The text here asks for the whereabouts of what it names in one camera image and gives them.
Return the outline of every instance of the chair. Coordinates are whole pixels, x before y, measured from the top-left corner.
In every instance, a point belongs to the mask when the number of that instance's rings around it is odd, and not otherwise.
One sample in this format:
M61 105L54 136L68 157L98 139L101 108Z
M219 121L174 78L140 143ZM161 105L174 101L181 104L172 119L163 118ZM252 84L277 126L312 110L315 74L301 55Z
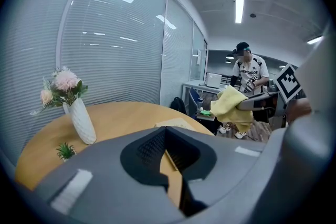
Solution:
M196 120L197 112L197 102L200 95L195 91L193 87L189 89L189 106L188 106L188 116Z

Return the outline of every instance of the desk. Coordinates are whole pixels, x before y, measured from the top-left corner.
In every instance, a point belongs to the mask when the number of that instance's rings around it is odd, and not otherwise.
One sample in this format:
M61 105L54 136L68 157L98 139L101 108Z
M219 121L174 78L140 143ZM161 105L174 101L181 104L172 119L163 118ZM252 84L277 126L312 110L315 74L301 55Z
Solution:
M204 83L203 80L192 80L192 81L188 81L182 84L183 86L183 90L182 90L182 100L185 104L187 104L187 88L191 88L193 87L195 90L201 90L201 91L205 91L205 92L210 92L210 93L214 93L214 94L218 94L221 91L225 90L227 85L223 85L221 84L219 88L210 88L207 86L200 86L199 84Z
M96 142L153 128L158 122L174 118L183 118L196 131L212 135L191 117L156 104L116 102L89 106L87 110L96 131ZM47 124L29 141L18 159L15 181L33 190L49 172L63 163L56 155L56 148L64 142L73 145L77 153L88 146L76 133L69 114ZM169 177L168 195L178 206L182 176L166 155L162 157L160 172Z

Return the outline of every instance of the white vase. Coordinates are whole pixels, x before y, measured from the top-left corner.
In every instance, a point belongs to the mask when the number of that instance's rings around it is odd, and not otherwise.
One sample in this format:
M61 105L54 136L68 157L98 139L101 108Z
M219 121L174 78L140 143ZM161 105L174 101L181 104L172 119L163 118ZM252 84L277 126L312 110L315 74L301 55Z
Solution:
M93 144L96 140L95 129L93 128L90 116L83 100L76 99L69 107L72 123L85 144Z

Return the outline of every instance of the man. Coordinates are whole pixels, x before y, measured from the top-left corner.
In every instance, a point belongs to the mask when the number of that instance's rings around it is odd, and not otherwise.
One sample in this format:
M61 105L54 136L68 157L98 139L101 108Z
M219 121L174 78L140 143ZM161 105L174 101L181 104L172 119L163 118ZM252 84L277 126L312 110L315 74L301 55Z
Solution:
M238 56L233 67L233 74L230 85L233 87L239 75L241 75L241 85L239 91L245 96L261 93L261 87L268 82L268 70L262 57L253 55L246 42L237 45L233 54Z

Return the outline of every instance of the white t-shirt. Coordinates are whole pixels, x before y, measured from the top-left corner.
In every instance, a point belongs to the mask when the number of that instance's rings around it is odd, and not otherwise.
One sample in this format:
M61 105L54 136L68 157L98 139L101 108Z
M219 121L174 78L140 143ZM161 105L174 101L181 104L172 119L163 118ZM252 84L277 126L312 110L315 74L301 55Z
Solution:
M262 57L252 55L252 61L250 63L237 60L233 66L233 76L239 77L241 75L242 81L239 91L245 96L250 97L254 94L261 93L261 86L255 87L252 92L245 92L246 85L251 84L254 81L261 79L262 77L269 77L267 66Z

